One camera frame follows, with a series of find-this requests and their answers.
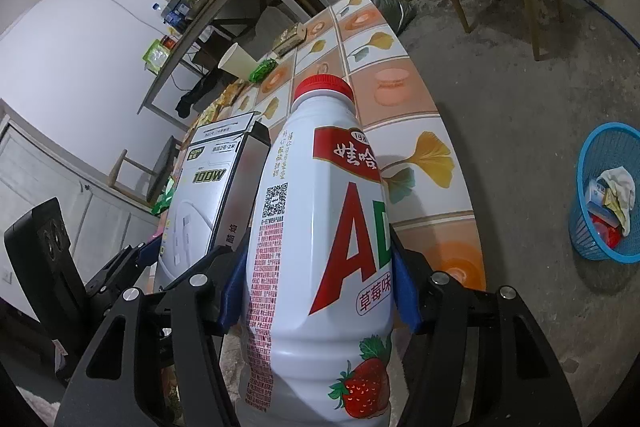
blue plastic basket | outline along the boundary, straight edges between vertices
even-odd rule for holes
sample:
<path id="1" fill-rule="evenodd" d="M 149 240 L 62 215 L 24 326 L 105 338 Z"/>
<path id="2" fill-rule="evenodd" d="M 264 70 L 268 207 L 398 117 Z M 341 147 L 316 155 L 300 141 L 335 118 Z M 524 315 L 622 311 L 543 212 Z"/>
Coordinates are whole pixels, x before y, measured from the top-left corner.
<path id="1" fill-rule="evenodd" d="M 578 159 L 577 197 L 569 217 L 569 237 L 575 250 L 585 259 L 614 259 L 619 263 L 640 261 L 640 212 L 631 211 L 631 230 L 611 250 L 596 232 L 584 202 L 590 178 L 602 171 L 623 166 L 636 184 L 640 181 L 640 132 L 623 123 L 606 123 L 594 129 L 584 142 Z"/>

strawberry illustration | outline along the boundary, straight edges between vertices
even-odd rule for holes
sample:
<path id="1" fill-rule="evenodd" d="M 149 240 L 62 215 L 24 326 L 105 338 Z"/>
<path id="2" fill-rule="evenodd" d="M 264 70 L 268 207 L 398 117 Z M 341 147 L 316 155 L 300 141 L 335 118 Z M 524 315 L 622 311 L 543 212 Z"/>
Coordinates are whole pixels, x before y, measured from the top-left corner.
<path id="1" fill-rule="evenodd" d="M 371 418 L 385 412 L 389 404 L 389 377 L 386 365 L 391 357 L 391 333 L 386 338 L 386 346 L 379 336 L 373 335 L 360 343 L 363 362 L 353 371 L 347 360 L 347 371 L 340 373 L 338 382 L 329 386 L 329 397 L 339 400 L 338 407 L 344 407 L 353 418 Z"/>

plastic container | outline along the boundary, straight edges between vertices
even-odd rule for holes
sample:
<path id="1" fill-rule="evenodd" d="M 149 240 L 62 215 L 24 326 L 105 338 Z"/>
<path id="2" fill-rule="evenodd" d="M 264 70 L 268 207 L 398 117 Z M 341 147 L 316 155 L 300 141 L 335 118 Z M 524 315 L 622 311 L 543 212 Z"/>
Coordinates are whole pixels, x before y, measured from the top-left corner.
<path id="1" fill-rule="evenodd" d="M 249 76 L 258 67 L 258 62 L 236 42 L 222 55 L 218 67 L 242 80 L 249 80 Z"/>
<path id="2" fill-rule="evenodd" d="M 384 201 L 351 88 L 330 74 L 307 78 L 255 204 L 236 402 L 243 426 L 388 426 Z"/>
<path id="3" fill-rule="evenodd" d="M 640 261 L 640 218 L 638 209 L 630 213 L 631 231 L 615 247 L 609 248 L 591 222 L 584 190 L 592 178 L 623 166 L 638 183 L 640 180 L 640 132 L 624 123 L 596 127 L 584 142 L 578 158 L 576 198 L 569 217 L 569 237 L 575 250 L 585 259 L 613 259 L 619 263 Z"/>

table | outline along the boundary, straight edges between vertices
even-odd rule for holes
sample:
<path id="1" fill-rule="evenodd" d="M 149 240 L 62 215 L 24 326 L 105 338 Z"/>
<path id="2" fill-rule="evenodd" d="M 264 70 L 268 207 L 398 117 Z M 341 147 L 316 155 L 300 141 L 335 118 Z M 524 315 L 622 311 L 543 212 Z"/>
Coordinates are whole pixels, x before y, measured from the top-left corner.
<path id="1" fill-rule="evenodd" d="M 222 10 L 223 6 L 228 1 L 229 0 L 209 0 L 204 5 L 204 8 L 198 13 L 198 15 L 196 15 L 195 19 L 189 24 L 187 30 L 183 33 L 183 35 L 178 40 L 177 44 L 171 50 L 169 57 L 165 61 L 164 65 L 162 65 L 162 68 L 160 68 L 160 71 L 158 71 L 158 74 L 156 74 L 156 77 L 153 83 L 149 87 L 148 91 L 146 92 L 144 100 L 142 101 L 142 103 L 140 104 L 140 107 L 138 108 L 137 114 L 140 114 L 140 111 L 142 111 L 142 109 L 146 107 L 147 109 L 154 112 L 156 115 L 173 123 L 175 126 L 179 127 L 180 129 L 184 131 L 187 130 L 187 126 L 185 124 L 183 124 L 180 120 L 178 120 L 174 116 L 168 114 L 167 112 L 163 111 L 159 107 L 155 106 L 153 102 L 156 96 L 158 95 L 158 93 L 160 92 L 160 90 L 162 89 L 162 86 L 164 86 L 166 81 L 171 76 L 172 72 L 175 70 L 175 68 L 177 68 L 178 64 L 181 64 L 184 67 L 187 67 L 190 71 L 193 71 L 193 73 L 202 74 L 201 71 L 198 71 L 190 63 L 184 60 L 183 57 L 189 51 L 189 49 L 191 49 L 191 47 L 198 40 L 198 38 L 200 37 L 204 29 L 211 24 L 212 20 L 220 12 L 220 10 Z M 305 11 L 305 9 L 303 9 L 302 6 L 300 6 L 299 3 L 297 3 L 297 1 L 295 0 L 281 0 L 281 1 L 287 6 L 287 8 L 289 8 L 293 12 L 293 14 L 300 20 L 300 22 L 306 22 L 310 19 L 310 15 Z M 328 6 L 327 0 L 319 0 L 319 1 L 320 3 L 322 3 L 323 6 Z"/>
<path id="2" fill-rule="evenodd" d="M 307 38 L 258 86 L 241 91 L 217 115 L 254 111 L 272 142 L 290 113 L 293 92 L 317 73 L 350 84 L 380 167 L 388 217 L 406 248 L 434 270 L 484 290 L 476 219 L 449 134 L 427 87 L 370 0 L 341 0 L 307 24 Z"/>

blue cable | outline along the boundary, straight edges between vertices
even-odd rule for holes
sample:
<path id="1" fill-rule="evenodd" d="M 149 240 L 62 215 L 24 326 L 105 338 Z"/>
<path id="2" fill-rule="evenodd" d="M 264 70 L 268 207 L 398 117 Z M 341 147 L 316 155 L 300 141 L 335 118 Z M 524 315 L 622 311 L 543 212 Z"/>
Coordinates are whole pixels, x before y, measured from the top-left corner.
<path id="1" fill-rule="evenodd" d="M 636 48 L 638 48 L 640 50 L 640 42 L 638 42 L 635 37 L 629 33 L 626 28 L 620 24 L 617 20 L 615 20 L 611 15 L 609 15 L 607 12 L 605 12 L 600 6 L 598 6 L 596 3 L 594 3 L 592 0 L 583 0 L 585 1 L 585 3 L 587 3 L 589 6 L 591 6 L 594 10 L 596 10 L 597 12 L 599 12 L 601 15 L 605 16 L 610 22 L 612 22 L 614 24 L 614 26 L 616 28 L 618 28 L 621 32 L 623 32 L 626 37 L 633 42 L 633 44 L 636 46 Z"/>

